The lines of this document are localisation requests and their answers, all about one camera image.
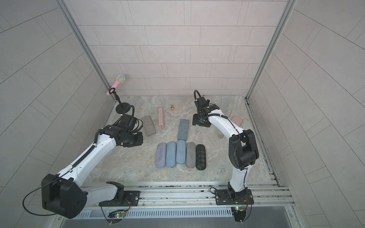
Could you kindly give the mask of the pink grey case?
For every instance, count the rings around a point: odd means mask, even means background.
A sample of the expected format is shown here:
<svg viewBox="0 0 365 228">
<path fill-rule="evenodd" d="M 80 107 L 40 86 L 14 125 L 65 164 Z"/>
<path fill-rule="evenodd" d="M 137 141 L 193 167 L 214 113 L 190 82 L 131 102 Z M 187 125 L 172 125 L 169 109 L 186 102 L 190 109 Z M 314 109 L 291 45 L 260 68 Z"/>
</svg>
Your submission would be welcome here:
<svg viewBox="0 0 365 228">
<path fill-rule="evenodd" d="M 159 107 L 158 108 L 158 123 L 159 123 L 159 127 L 161 129 L 165 128 L 165 124 L 164 124 L 164 114 L 163 114 L 163 108 Z"/>
</svg>

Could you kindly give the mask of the purple fabric glasses case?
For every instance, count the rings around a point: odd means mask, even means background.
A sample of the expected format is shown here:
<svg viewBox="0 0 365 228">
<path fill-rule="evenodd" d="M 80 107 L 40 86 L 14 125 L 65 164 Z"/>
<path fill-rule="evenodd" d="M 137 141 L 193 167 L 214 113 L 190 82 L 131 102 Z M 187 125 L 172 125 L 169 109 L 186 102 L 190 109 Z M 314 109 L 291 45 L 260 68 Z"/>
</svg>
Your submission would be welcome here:
<svg viewBox="0 0 365 228">
<path fill-rule="evenodd" d="M 162 142 L 157 146 L 156 149 L 156 167 L 163 168 L 166 164 L 166 143 Z"/>
</svg>

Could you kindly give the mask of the tan blue glasses case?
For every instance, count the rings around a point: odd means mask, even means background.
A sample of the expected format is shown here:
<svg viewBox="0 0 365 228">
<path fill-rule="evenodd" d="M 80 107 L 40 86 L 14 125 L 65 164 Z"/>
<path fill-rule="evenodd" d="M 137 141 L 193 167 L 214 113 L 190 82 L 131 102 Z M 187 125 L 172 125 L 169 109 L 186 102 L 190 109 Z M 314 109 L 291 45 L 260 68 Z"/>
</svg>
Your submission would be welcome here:
<svg viewBox="0 0 365 228">
<path fill-rule="evenodd" d="M 166 146 L 166 160 L 165 165 L 169 168 L 176 166 L 176 143 L 169 142 Z"/>
</svg>

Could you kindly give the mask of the blue case pink glasses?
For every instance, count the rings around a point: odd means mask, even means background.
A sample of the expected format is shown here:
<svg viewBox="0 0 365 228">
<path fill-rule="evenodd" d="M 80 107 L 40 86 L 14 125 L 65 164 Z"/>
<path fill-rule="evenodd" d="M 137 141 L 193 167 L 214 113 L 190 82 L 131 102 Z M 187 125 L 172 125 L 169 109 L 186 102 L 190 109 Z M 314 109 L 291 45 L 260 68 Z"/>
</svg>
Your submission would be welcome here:
<svg viewBox="0 0 365 228">
<path fill-rule="evenodd" d="M 186 162 L 186 141 L 178 140 L 176 144 L 176 163 L 185 164 Z"/>
</svg>

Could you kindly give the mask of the beige glasses case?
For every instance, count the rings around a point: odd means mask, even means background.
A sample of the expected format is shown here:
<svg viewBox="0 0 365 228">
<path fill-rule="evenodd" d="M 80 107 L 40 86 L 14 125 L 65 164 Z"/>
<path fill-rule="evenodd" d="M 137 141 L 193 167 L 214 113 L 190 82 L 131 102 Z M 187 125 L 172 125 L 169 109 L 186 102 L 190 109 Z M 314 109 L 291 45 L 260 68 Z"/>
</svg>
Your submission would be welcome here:
<svg viewBox="0 0 365 228">
<path fill-rule="evenodd" d="M 193 142 L 186 144 L 186 166 L 194 168 L 196 166 L 196 145 Z"/>
</svg>

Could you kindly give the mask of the black tan case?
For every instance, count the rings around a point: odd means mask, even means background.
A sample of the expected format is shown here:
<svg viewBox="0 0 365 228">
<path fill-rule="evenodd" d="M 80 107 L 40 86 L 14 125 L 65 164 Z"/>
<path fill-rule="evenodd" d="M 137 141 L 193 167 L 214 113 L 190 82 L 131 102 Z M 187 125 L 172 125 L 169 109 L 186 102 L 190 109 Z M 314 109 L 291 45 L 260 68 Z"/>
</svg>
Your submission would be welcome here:
<svg viewBox="0 0 365 228">
<path fill-rule="evenodd" d="M 202 144 L 196 146 L 196 169 L 205 170 L 207 167 L 206 149 Z"/>
</svg>

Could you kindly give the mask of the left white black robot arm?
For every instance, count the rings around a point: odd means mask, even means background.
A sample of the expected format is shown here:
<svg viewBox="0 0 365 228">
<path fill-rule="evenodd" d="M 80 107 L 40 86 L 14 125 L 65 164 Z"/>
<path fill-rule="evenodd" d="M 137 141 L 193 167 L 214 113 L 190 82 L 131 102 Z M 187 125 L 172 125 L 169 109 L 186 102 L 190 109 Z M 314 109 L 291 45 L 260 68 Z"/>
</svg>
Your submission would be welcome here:
<svg viewBox="0 0 365 228">
<path fill-rule="evenodd" d="M 129 110 L 122 109 L 121 116 L 113 124 L 98 129 L 92 144 L 71 164 L 56 175 L 48 174 L 41 182 L 41 205 L 50 215 L 68 219 L 76 217 L 85 207 L 97 204 L 100 207 L 136 206 L 139 197 L 129 197 L 124 186 L 115 181 L 101 185 L 84 186 L 83 183 L 96 165 L 115 147 L 130 148 L 143 144 L 142 120 Z"/>
</svg>

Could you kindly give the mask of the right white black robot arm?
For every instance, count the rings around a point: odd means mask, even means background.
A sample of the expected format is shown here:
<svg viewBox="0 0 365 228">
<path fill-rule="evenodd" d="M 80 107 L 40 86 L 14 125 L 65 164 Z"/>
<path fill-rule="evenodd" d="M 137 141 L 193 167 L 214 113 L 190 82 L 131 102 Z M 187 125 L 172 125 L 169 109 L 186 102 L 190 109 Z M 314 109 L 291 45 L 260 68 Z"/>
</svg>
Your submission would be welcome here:
<svg viewBox="0 0 365 228">
<path fill-rule="evenodd" d="M 201 96 L 198 90 L 194 91 L 194 103 L 197 113 L 193 115 L 193 125 L 214 125 L 229 142 L 228 157 L 234 169 L 228 190 L 234 194 L 246 191 L 249 172 L 259 158 L 254 132 L 233 123 L 216 104 Z"/>
</svg>

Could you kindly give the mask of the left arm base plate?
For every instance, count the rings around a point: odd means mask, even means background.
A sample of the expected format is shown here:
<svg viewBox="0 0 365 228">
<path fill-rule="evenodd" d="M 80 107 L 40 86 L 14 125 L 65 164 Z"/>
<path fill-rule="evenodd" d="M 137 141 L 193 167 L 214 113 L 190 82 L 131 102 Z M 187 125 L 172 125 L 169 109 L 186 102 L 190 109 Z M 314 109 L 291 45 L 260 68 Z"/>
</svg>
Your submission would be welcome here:
<svg viewBox="0 0 365 228">
<path fill-rule="evenodd" d="M 101 207 L 129 207 L 137 206 L 140 198 L 140 191 L 118 192 L 114 199 L 100 202 Z"/>
</svg>

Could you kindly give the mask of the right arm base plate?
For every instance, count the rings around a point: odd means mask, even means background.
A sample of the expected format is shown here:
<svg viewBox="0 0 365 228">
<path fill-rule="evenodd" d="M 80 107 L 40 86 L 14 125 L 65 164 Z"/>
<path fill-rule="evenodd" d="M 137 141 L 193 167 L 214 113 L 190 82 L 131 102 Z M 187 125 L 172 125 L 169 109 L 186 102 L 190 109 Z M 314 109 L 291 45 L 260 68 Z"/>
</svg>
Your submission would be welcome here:
<svg viewBox="0 0 365 228">
<path fill-rule="evenodd" d="M 215 201 L 217 205 L 253 205 L 254 199 L 252 191 L 248 188 L 241 192 L 233 190 L 214 190 Z"/>
</svg>

